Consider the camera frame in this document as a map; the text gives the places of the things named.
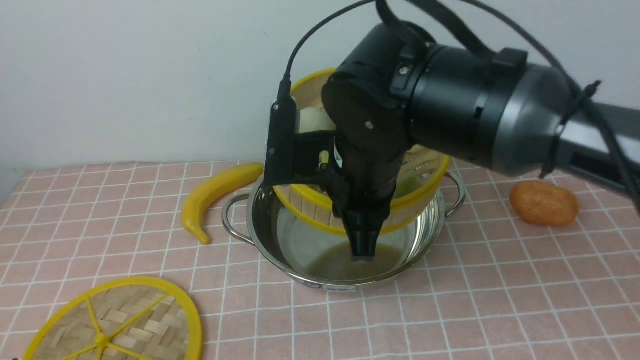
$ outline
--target yellow spoke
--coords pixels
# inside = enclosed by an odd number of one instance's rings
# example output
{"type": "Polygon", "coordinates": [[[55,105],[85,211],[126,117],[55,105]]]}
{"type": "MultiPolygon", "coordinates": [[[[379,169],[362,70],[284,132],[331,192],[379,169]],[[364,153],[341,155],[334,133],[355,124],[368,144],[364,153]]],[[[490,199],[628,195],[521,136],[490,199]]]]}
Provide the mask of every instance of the yellow spoke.
{"type": "Polygon", "coordinates": [[[112,348],[113,350],[117,350],[119,352],[123,352],[123,353],[127,354],[128,356],[137,357],[140,360],[153,360],[150,357],[146,357],[144,355],[138,354],[137,352],[133,352],[133,351],[129,350],[128,348],[119,347],[118,345],[109,344],[109,345],[107,345],[107,347],[112,348]]]}
{"type": "Polygon", "coordinates": [[[91,299],[87,298],[86,299],[86,304],[87,304],[88,309],[89,309],[89,315],[91,315],[91,322],[93,323],[93,327],[95,328],[95,332],[97,334],[102,334],[102,331],[100,331],[100,326],[98,326],[98,320],[95,318],[95,312],[93,311],[93,305],[91,305],[91,299]]]}
{"type": "Polygon", "coordinates": [[[96,360],[101,360],[102,359],[102,355],[104,354],[104,347],[99,347],[98,348],[98,356],[96,356],[96,360]]]}
{"type": "Polygon", "coordinates": [[[119,328],[118,330],[116,330],[113,334],[109,335],[109,338],[113,339],[114,336],[116,336],[117,334],[120,334],[120,331],[123,331],[124,329],[127,328],[127,326],[130,326],[134,321],[136,321],[137,319],[139,319],[142,315],[144,315],[147,311],[153,309],[154,306],[160,304],[160,302],[166,298],[168,298],[169,295],[165,295],[163,297],[161,297],[160,299],[158,299],[157,301],[155,301],[153,304],[147,306],[143,311],[140,311],[138,314],[136,314],[136,316],[132,317],[131,319],[125,321],[119,328]]]}
{"type": "Polygon", "coordinates": [[[98,347],[97,345],[91,345],[91,346],[86,347],[86,348],[84,348],[84,349],[82,349],[82,350],[78,350],[78,351],[76,351],[76,352],[72,353],[72,354],[71,354],[71,355],[69,355],[69,356],[65,356],[65,357],[63,357],[63,358],[62,358],[62,360],[71,360],[71,359],[73,359],[73,358],[75,358],[75,357],[78,357],[78,356],[80,356],[81,354],[84,354],[85,352],[89,352],[89,351],[91,351],[91,350],[93,350],[93,349],[95,349],[95,348],[97,348],[97,347],[98,347]]]}

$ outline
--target grid pattern tablecloth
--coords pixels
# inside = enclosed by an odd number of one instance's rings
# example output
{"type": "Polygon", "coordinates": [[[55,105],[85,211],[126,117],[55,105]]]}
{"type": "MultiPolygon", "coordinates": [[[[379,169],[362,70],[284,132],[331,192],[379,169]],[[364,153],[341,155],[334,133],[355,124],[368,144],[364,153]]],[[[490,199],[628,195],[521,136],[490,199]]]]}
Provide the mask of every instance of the grid pattern tablecloth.
{"type": "MultiPolygon", "coordinates": [[[[426,259],[384,286],[327,294],[230,238],[223,202],[208,215],[211,245],[182,229],[189,191],[236,164],[27,175],[0,209],[0,359],[20,357],[81,292],[136,274],[189,291],[204,359],[639,358],[640,219],[625,199],[554,176],[582,212],[562,229],[534,227],[509,205],[514,179],[455,161],[469,199],[426,259]]],[[[457,195],[451,183],[442,191],[457,195]]],[[[246,230],[245,219],[246,206],[234,206],[233,223],[246,230]]]]}

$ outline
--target black robotic arm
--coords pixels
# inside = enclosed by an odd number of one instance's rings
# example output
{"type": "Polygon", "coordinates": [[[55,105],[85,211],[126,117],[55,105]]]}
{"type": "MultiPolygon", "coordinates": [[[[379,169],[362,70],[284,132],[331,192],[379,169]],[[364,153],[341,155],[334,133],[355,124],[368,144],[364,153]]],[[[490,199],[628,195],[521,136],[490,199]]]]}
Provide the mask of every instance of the black robotic arm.
{"type": "Polygon", "coordinates": [[[354,260],[374,257],[404,154],[415,144],[511,177],[537,169],[543,177],[560,168],[640,202],[640,111],[591,102],[597,84],[582,91],[517,25],[551,67],[529,63],[524,51],[491,51],[438,1],[408,1],[466,49],[436,44],[427,31],[398,20],[385,0],[377,0],[383,24],[322,90],[336,131],[294,135],[298,110],[289,95],[289,72],[299,44],[271,109],[266,184],[322,186],[343,221],[354,260]],[[322,151],[330,159],[319,168],[322,151]]]}

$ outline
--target stainless steel pot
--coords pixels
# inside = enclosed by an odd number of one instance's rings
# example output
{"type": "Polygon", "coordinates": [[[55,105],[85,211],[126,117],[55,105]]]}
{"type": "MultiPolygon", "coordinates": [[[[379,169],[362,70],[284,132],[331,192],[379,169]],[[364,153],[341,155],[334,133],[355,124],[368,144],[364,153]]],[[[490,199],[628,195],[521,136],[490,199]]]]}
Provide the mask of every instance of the stainless steel pot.
{"type": "Polygon", "coordinates": [[[422,259],[438,239],[444,222],[463,204],[467,197],[465,187],[458,176],[446,173],[458,186],[458,200],[450,209],[445,209],[442,193],[438,191],[431,204],[409,226],[394,233],[380,236],[379,244],[401,251],[400,260],[390,270],[359,279],[335,280],[310,276],[308,266],[318,256],[340,244],[348,243],[344,236],[328,234],[296,218],[276,196],[273,188],[262,185],[262,178],[250,194],[242,194],[225,204],[222,224],[238,240],[254,245],[260,253],[294,281],[311,288],[332,292],[355,291],[356,287],[393,279],[422,259]],[[247,228],[249,235],[237,231],[231,225],[228,213],[231,207],[247,200],[247,228]]]}

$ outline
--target toy banana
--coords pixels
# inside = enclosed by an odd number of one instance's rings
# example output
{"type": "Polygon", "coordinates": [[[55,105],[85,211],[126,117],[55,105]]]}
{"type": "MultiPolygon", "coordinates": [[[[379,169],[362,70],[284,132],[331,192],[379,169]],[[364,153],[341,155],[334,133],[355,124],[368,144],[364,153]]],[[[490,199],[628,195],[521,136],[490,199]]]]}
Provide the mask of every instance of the toy banana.
{"type": "Polygon", "coordinates": [[[264,166],[261,163],[247,163],[230,168],[214,175],[187,196],[182,205],[182,226],[203,244],[209,244],[209,235],[204,232],[202,225],[205,214],[214,202],[226,194],[258,180],[264,166]]]}

